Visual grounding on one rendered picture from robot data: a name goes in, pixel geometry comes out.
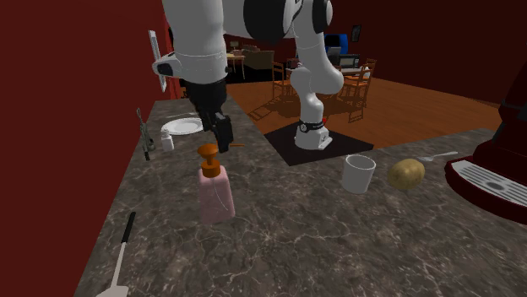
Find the wooden chair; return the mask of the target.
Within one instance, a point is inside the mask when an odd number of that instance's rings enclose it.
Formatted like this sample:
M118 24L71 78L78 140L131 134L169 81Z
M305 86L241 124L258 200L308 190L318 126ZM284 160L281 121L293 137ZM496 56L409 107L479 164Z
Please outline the wooden chair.
M272 62L272 99L278 99L281 96L297 95L297 92L291 84L291 70L283 63Z
M376 64L375 59L368 58L357 72L345 73L342 71L345 80L337 98L351 107L349 123L359 121L364 117L364 109L367 107L367 94Z

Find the silver corkscrew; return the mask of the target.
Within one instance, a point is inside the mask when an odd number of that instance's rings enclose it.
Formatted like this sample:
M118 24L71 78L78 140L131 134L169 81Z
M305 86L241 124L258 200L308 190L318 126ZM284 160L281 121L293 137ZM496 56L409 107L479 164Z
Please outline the silver corkscrew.
M149 153L155 150L155 143L153 138L149 135L148 125L143 122L141 110L139 108L137 108L136 114L139 119L139 130L143 140L142 148L144 151L144 157L147 161L150 161Z

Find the pink soap dispenser orange pump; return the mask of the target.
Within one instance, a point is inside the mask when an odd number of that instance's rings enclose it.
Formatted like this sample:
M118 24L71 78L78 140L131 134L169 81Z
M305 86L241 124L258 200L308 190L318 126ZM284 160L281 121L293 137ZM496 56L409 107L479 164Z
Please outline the pink soap dispenser orange pump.
M198 200L203 224L217 224L232 219L236 212L226 169L215 158L216 144L206 143L197 150L204 159L198 170Z

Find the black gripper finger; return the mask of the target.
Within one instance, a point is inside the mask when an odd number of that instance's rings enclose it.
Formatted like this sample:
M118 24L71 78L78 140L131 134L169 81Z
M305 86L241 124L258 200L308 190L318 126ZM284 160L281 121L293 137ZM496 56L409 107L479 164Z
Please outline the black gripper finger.
M228 151L230 144L233 142L233 133L230 117L224 116L220 112L216 112L213 125L213 133L217 141L219 152L224 153Z
M199 116L202 120L204 131L215 132L215 113L202 109L199 111Z

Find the brown potato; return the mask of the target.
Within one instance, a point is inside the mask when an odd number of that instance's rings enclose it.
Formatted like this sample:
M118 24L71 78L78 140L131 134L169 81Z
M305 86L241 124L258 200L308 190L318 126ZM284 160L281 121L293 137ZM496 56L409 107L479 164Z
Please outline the brown potato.
M424 165L416 159L403 159L388 171L388 183L399 190L410 190L418 186L425 175Z

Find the blue appliance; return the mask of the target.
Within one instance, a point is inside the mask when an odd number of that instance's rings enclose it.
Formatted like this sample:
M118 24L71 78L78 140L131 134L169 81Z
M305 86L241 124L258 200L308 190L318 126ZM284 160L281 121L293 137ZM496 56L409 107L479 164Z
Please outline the blue appliance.
M325 34L324 35L325 48L339 47L340 54L348 53L348 37L347 34Z

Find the small wooden side table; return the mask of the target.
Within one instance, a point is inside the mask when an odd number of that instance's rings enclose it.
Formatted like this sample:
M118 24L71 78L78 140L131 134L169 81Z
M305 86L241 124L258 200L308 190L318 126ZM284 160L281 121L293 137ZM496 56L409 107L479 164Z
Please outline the small wooden side table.
M242 77L245 78L244 61L245 57L242 54L227 53L227 60L232 62L233 72L236 71L236 63L239 62L242 70Z

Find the white cup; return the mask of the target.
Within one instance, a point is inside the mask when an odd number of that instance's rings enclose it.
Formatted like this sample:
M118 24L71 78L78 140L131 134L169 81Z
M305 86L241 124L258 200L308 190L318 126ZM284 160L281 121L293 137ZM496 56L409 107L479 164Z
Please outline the white cup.
M360 154L347 155L341 180L342 187L354 194L365 193L376 166L376 162L367 156Z

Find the black-handled silver spatula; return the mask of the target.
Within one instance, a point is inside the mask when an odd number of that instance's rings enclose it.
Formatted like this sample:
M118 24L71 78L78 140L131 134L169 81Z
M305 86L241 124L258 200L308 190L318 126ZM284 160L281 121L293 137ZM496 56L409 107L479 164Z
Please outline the black-handled silver spatula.
M136 216L135 212L131 212L128 216L126 228L122 235L120 251L118 254L118 258L117 258L117 264L114 269L114 273L112 275L111 284L107 289L99 293L96 297L128 297L129 287L126 285L119 285L118 279L119 279L120 272L121 272L124 252L125 252L128 240L129 240L129 236L131 234L135 216Z

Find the silver spoon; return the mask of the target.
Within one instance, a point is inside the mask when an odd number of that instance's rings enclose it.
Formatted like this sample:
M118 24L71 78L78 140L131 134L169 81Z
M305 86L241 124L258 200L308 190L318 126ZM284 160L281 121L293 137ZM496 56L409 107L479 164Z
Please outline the silver spoon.
M430 155L430 156L420 156L420 157L416 157L416 158L418 160L420 160L420 161L423 161L423 162L432 162L435 158L443 157L443 156L449 156L449 155L456 155L458 153L459 152L457 152L457 151L450 151L450 152L447 152L447 153L434 154L434 155Z

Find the white plate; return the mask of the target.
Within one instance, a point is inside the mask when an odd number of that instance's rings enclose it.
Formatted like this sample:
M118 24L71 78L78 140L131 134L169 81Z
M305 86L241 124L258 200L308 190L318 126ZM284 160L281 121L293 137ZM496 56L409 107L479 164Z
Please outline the white plate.
M204 130L203 123L199 117L185 117L172 120L164 124L160 131L170 135L189 135Z

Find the dark red coffee machine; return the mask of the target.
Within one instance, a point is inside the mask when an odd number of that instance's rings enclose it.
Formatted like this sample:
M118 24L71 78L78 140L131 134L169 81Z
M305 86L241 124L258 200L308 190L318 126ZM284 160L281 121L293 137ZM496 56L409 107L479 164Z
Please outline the dark red coffee machine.
M450 187L490 213L527 225L527 62L514 79L498 113L492 139L474 153L444 166Z

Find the wooden dining table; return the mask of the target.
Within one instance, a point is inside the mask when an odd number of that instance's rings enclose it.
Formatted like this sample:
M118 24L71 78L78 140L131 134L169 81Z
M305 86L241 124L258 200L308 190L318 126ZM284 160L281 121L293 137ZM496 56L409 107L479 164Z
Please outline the wooden dining table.
M359 68L340 68L344 78L357 80L361 76L362 67ZM365 72L363 73L364 79L369 79L372 76L373 69L366 67Z

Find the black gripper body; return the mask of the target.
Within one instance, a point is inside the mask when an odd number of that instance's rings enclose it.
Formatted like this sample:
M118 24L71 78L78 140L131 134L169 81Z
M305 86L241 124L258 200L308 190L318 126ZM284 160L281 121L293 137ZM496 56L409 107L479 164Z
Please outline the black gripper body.
M223 78L210 84L186 81L185 87L187 97L198 114L202 109L221 113L221 106L226 101L226 83Z

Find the white framed wall picture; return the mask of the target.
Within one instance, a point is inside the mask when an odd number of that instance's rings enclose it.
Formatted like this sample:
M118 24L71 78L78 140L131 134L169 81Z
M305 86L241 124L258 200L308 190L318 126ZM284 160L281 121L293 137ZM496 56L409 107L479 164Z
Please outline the white framed wall picture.
M150 44L151 44L151 48L152 48L152 52L153 52L153 55L154 55L154 59L157 61L161 58L161 55L160 55L160 49L159 49L159 45L158 45L158 40L157 40L157 36L156 36L156 33L153 31L153 30L149 30L149 41L150 41ZM167 86L167 83L166 83L166 79L164 76L162 75L158 75L159 77L159 80L160 80L160 87L161 87L161 91L162 92L165 92L166 91L166 86Z

